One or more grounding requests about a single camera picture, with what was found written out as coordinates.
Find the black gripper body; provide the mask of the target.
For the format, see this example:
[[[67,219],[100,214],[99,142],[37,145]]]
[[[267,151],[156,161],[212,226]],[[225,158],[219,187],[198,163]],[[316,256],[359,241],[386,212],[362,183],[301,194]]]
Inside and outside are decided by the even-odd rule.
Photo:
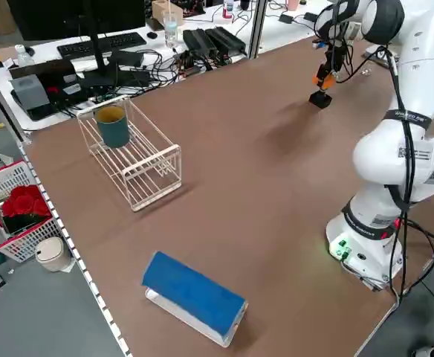
[[[336,41],[333,45],[330,42],[323,42],[326,46],[325,62],[323,63],[323,70],[329,72],[339,72],[343,67],[343,61],[346,56],[346,45],[341,41]]]

